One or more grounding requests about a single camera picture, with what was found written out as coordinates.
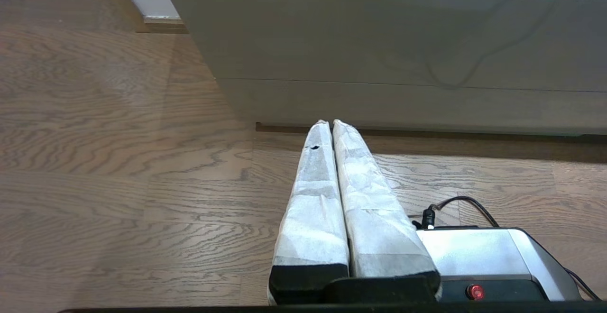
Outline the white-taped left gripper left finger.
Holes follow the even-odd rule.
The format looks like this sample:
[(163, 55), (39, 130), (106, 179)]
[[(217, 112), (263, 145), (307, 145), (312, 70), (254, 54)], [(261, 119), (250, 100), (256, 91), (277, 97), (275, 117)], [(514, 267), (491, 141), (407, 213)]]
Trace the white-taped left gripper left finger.
[(325, 287), (349, 277), (349, 246), (330, 124), (310, 128), (275, 243), (267, 300), (320, 304)]

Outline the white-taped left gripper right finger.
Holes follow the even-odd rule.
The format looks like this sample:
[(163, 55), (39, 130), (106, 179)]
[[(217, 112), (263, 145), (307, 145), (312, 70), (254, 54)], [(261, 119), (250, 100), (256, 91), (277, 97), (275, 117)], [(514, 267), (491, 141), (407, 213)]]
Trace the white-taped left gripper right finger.
[(332, 137), (354, 276), (425, 276), (431, 286), (441, 285), (431, 255), (362, 135), (335, 120)]

